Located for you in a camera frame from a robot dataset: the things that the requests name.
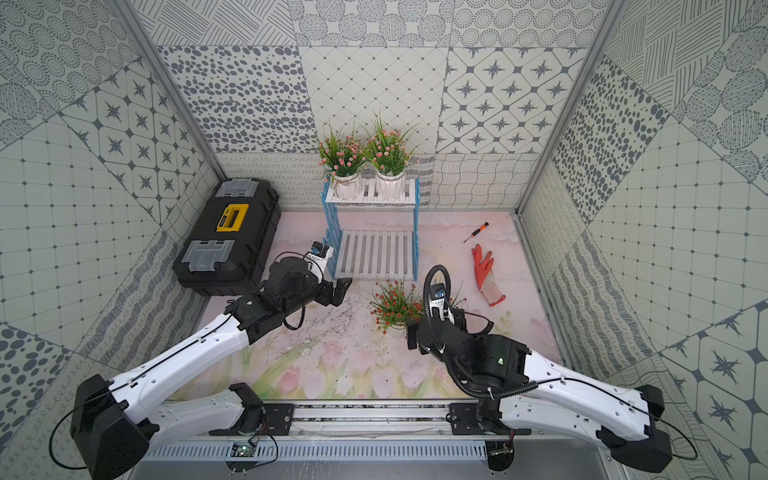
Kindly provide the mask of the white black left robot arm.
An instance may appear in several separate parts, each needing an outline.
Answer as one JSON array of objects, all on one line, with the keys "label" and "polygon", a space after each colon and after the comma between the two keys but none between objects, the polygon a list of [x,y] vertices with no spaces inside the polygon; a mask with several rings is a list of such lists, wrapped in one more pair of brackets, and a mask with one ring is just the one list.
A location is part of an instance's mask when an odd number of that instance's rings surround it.
[{"label": "white black left robot arm", "polygon": [[111,379],[96,374],[76,390],[65,415],[70,436],[94,479],[116,479],[150,451],[203,434],[253,434],[267,429],[263,400],[246,383],[208,397],[172,402],[169,397],[220,360],[269,334],[292,326],[287,319],[307,305],[338,307],[351,279],[334,280],[333,247],[314,242],[305,254],[283,252],[266,280],[214,320],[148,362]]}]

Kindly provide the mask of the red baby's breath potted plant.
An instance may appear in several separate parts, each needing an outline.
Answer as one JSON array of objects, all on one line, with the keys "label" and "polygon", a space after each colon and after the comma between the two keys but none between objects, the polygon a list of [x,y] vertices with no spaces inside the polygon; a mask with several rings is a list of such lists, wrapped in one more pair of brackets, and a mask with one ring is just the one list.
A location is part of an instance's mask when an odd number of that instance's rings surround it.
[{"label": "red baby's breath potted plant", "polygon": [[403,330],[410,322],[418,322],[424,314],[416,285],[403,281],[378,281],[369,305],[375,326],[382,334]]}]

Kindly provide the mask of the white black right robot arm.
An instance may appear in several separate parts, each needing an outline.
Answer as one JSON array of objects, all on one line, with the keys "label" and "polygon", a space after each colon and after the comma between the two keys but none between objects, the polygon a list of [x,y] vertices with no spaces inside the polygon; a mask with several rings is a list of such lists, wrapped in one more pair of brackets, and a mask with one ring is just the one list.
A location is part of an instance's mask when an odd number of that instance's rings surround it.
[{"label": "white black right robot arm", "polygon": [[423,284],[424,316],[407,327],[411,350],[429,354],[446,368],[467,401],[448,407],[456,435],[496,435],[497,454],[509,465],[516,435],[536,431],[570,436],[594,445],[619,464],[661,473],[674,459],[698,459],[674,451],[676,426],[663,418],[661,390],[652,385],[621,388],[545,358],[527,345],[495,334],[490,326],[467,328],[467,311],[452,306],[451,281],[442,265]]}]

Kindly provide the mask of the pink baby's breath potted plant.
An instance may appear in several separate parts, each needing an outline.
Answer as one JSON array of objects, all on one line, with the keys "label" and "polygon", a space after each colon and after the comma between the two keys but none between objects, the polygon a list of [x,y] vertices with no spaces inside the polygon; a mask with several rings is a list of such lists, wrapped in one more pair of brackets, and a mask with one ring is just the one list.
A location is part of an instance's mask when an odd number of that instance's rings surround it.
[{"label": "pink baby's breath potted plant", "polygon": [[324,169],[329,188],[341,200],[353,200],[363,191],[361,171],[366,164],[362,141],[328,127],[318,144],[319,165]]}]

